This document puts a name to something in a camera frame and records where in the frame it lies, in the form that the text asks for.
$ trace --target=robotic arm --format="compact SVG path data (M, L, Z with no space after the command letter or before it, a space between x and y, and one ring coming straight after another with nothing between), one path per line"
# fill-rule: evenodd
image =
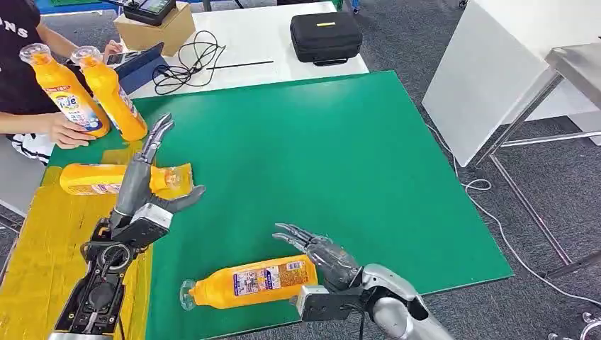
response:
M303 321L345 320L353 310L367 312L384 333L399 340L454 340L428 311L411 283L379 264L360 267L327 237L284 223L273 234L307 254L325 286L303 286L296 309Z
M98 221L81 252L88 265L77 282L49 340L111 340L119 321L125 286L123 278L132 261L169 232L174 213L194 204L205 187L185 196L164 200L152 194L150 166L164 134L174 126L171 114L155 124L142 151L129 163L109 218Z

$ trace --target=lying bottle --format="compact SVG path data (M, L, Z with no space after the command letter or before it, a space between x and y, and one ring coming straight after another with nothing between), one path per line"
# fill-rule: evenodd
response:
M19 57L35 72L35 79L68 120L86 128L86 134L100 138L111 124L71 70L59 64L44 44L23 47Z
M119 76L102 61L94 46L81 46L73 51L71 60L82 68L86 83L106 111L121 137L129 142L141 140L148 128L128 95L119 85Z
M118 193L127 165L78 164L67 165L60 174L60 186L72 195L102 195ZM150 190L192 187L191 165L172 168L150 168Z
M287 300L303 285L317 285L315 265L297 255L224 268L204 280L185 280L179 302L185 310L197 305L224 309Z

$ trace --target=cardboard box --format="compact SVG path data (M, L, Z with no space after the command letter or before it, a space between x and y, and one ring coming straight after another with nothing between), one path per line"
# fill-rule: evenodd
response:
M114 21L123 42L130 50L147 50L164 42L163 55L173 56L184 42L194 33L192 11L187 2L176 2L174 8L161 26L140 23L121 14Z

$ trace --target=gray carpet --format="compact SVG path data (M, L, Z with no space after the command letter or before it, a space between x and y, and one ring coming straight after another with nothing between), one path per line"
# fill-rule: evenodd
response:
M245 6L268 6L273 1L242 0ZM394 69L426 121L419 103L434 75L462 11L455 0L363 0L356 16L364 33L361 55L371 71ZM214 3L214 10L235 9L232 1ZM194 5L201 11L201 5ZM78 14L44 18L51 28L78 44L102 46L117 38L114 15ZM527 123L518 135L547 135L576 128L566 118ZM558 142L504 149L499 158L527 192L567 252L578 258L599 248L598 209L601 148L588 140ZM522 258L536 271L560 264L536 225L522 209L509 186L488 161L481 169L461 172L464 181L486 178L493 189L473 197L505 226L507 237ZM484 218L512 268L515 277L425 297L429 308L457 339L547 339L549 332L576 338L584 326L582 312L600 313L586 302L559 295L529 275L503 244L498 227ZM10 235L0 230L0 260ZM566 276L556 284L575 294L601 299L598 287L601 266ZM231 339L357 339L359 323L295 324ZM365 339L385 339L371 323ZM599 333L590 339L601 339Z

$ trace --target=green table surface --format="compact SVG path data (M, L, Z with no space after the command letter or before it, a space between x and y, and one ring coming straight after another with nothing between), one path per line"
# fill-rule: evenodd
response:
M432 293L506 278L511 268L394 72L134 101L149 126L176 122L158 166L192 163L201 201L155 243L146 338L204 339L298 320L287 301L217 310L179 305L182 280L297 254L275 222L326 234ZM113 131L55 150L51 165L99 162Z

